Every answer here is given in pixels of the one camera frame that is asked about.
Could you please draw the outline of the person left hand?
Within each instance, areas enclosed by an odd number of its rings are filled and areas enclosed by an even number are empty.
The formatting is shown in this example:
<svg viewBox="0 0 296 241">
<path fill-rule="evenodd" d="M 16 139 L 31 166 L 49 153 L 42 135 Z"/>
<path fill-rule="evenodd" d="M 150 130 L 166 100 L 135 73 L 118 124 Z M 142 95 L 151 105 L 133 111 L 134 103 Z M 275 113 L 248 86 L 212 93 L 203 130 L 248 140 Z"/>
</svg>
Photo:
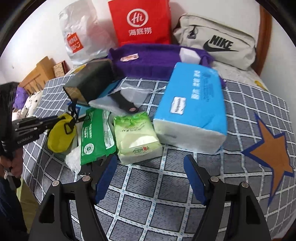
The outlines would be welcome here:
<svg viewBox="0 0 296 241">
<path fill-rule="evenodd" d="M 5 156 L 1 156 L 1 178 L 4 178 L 5 169 L 9 169 L 13 176 L 20 178 L 23 172 L 23 148 L 15 150 L 14 158 L 12 160 L 6 158 Z"/>
</svg>

